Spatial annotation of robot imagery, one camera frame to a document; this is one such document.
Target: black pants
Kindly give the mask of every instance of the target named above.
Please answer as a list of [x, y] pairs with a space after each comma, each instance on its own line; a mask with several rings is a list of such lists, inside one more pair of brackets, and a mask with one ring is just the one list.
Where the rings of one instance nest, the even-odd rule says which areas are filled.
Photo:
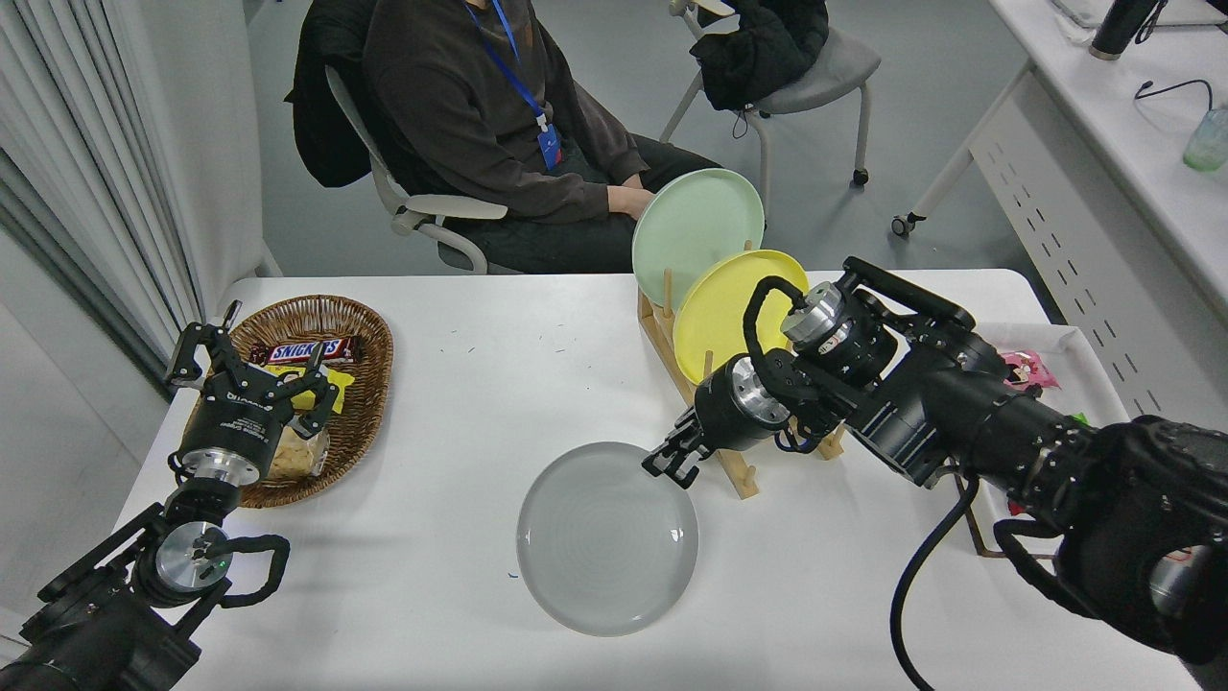
[[[635, 136], [640, 157], [648, 164], [640, 173], [643, 187], [658, 191], [669, 180], [682, 174], [702, 169], [717, 168], [707, 158], [662, 144], [647, 136]], [[593, 168], [583, 152], [572, 142], [564, 141], [562, 163], [550, 174], [578, 173], [588, 182], [618, 184]], [[626, 214], [608, 214], [605, 217], [586, 218], [569, 223], [544, 223], [522, 218], [500, 221], [463, 221], [449, 218], [449, 228], [464, 234], [474, 242], [486, 259], [494, 264], [516, 269], [522, 272], [630, 272], [631, 236], [635, 233], [635, 220]], [[468, 264], [463, 255], [440, 244], [440, 255], [448, 263], [456, 259]]]

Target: black bottle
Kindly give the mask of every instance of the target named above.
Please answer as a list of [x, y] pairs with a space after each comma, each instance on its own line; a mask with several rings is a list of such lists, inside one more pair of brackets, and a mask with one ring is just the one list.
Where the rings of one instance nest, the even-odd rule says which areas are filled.
[[1115, 0], [1088, 52], [1102, 60], [1120, 58], [1158, 4], [1159, 0]]

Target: pink package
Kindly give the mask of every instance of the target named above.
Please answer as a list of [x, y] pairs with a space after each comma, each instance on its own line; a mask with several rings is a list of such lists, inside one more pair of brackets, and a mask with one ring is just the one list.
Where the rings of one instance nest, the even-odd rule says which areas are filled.
[[1000, 355], [1011, 368], [1011, 374], [1006, 378], [1006, 383], [1011, 387], [1016, 389], [1027, 389], [1034, 384], [1044, 389], [1057, 387], [1054, 374], [1040, 362], [1040, 355], [1035, 351], [1014, 351]]

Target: yellow plate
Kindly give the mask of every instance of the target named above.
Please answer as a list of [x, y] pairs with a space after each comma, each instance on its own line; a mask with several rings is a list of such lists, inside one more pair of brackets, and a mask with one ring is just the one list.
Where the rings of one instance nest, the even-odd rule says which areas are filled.
[[[712, 369], [733, 356], [747, 352], [742, 314], [747, 302], [766, 275], [779, 275], [806, 292], [809, 281], [797, 259], [775, 249], [754, 249], [712, 264], [691, 285], [674, 320], [674, 357], [678, 369], [693, 384], [704, 380], [704, 361], [712, 352]], [[787, 349], [788, 338], [780, 322], [788, 313], [790, 299], [774, 290], [759, 312], [759, 342], [764, 351]]]

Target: id badge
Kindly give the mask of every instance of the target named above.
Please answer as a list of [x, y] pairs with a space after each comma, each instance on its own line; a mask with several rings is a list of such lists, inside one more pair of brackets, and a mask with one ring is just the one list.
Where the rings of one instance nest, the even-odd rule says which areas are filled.
[[538, 134], [538, 147], [542, 149], [542, 157], [545, 158], [545, 169], [553, 171], [562, 162], [562, 142], [559, 141], [559, 130], [554, 124], [549, 124], [545, 131]]

